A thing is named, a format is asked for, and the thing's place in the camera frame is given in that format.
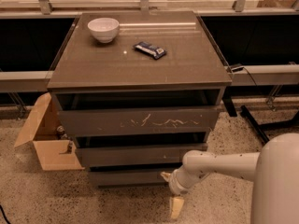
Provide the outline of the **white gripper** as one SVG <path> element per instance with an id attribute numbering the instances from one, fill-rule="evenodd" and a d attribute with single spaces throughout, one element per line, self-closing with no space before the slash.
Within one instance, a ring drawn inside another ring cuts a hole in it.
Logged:
<path id="1" fill-rule="evenodd" d="M 202 175 L 189 173 L 184 167 L 176 169 L 172 174 L 168 172 L 161 172 L 161 177 L 168 183 L 171 192 L 175 195 L 183 195 L 188 190 L 199 183 Z M 182 210 L 184 198 L 182 196 L 172 196 L 170 198 L 170 217 L 177 219 Z"/>

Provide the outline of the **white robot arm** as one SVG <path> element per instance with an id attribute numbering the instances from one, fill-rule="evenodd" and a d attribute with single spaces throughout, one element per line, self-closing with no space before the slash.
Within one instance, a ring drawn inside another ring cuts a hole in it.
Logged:
<path id="1" fill-rule="evenodd" d="M 299 224 L 298 133 L 279 135 L 254 153 L 187 152 L 179 168 L 161 173 L 173 193 L 171 218 L 178 218 L 184 204 L 183 195 L 212 173 L 253 183 L 250 224 Z"/>

